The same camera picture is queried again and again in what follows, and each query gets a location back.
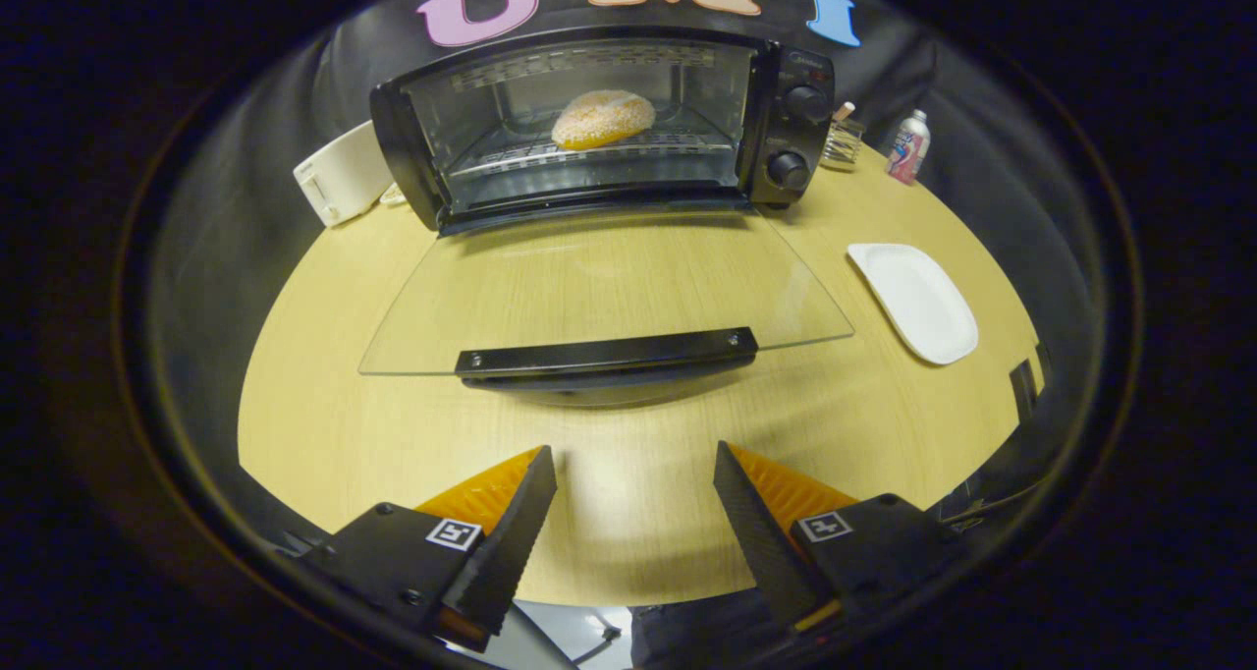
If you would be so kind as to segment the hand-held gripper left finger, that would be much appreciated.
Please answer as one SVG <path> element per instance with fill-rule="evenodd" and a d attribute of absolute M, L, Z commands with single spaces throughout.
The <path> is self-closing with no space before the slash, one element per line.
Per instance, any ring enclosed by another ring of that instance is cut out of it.
<path fill-rule="evenodd" d="M 515 602 L 557 490 L 542 445 L 419 507 L 377 503 L 300 563 L 409 634 L 483 651 Z"/>

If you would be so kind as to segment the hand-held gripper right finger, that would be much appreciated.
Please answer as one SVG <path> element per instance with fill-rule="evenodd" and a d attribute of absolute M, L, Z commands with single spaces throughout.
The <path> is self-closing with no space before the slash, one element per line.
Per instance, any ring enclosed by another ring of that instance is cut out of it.
<path fill-rule="evenodd" d="M 957 530 L 892 492 L 857 500 L 735 442 L 718 442 L 713 485 L 791 634 L 866 623 L 968 558 Z"/>

